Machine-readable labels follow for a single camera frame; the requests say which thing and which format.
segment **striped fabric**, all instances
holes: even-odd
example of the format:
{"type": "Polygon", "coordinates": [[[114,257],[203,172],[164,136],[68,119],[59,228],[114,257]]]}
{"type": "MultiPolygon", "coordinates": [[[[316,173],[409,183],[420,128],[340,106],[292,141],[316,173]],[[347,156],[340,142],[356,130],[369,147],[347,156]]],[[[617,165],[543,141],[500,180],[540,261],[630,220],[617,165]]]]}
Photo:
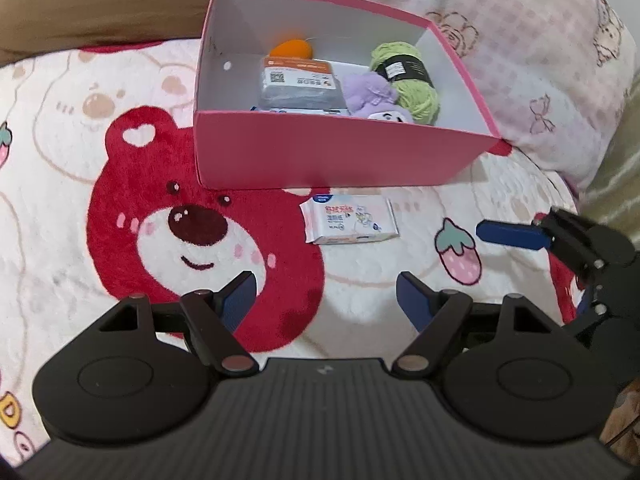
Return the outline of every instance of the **striped fabric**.
{"type": "Polygon", "coordinates": [[[640,248],[640,73],[580,210],[597,222],[619,229],[640,248]]]}

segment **qr code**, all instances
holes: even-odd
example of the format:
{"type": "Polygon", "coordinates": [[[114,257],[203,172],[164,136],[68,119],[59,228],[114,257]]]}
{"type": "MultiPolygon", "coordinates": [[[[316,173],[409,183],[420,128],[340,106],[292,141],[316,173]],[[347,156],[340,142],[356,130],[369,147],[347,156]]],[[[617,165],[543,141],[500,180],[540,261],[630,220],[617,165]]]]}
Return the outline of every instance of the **qr code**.
{"type": "Polygon", "coordinates": [[[284,72],[271,72],[270,79],[272,83],[284,83],[284,72]]]}

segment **wet wipes package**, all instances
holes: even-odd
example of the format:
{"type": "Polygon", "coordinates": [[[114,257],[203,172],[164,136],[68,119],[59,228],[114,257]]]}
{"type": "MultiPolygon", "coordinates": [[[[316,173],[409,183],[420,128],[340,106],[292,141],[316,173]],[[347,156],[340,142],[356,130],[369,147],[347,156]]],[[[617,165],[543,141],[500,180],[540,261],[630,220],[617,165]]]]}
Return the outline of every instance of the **wet wipes package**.
{"type": "Polygon", "coordinates": [[[307,243],[379,242],[399,235],[391,202],[381,195],[314,195],[300,209],[307,243]]]}

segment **blue label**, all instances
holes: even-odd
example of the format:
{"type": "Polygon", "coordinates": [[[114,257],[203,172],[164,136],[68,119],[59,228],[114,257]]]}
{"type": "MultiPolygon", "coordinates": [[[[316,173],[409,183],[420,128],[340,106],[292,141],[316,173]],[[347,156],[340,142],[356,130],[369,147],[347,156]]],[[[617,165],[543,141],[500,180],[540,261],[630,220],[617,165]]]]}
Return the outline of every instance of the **blue label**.
{"type": "Polygon", "coordinates": [[[318,202],[319,204],[324,204],[329,202],[333,195],[314,195],[314,202],[318,202]]]}

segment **red bear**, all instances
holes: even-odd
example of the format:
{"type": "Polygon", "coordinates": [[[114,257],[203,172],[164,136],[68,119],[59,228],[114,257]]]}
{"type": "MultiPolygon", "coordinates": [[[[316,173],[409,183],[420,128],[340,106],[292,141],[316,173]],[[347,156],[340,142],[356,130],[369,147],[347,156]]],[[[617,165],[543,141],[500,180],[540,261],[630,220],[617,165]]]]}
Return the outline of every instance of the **red bear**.
{"type": "Polygon", "coordinates": [[[111,295],[175,301],[196,288],[219,290],[252,270],[258,298],[238,340],[262,352],[302,333],[324,287],[320,249],[304,241],[299,205],[307,197],[204,189],[196,180],[192,128],[178,129],[160,108],[121,115],[105,144],[108,161],[92,192],[86,234],[111,295]]]}

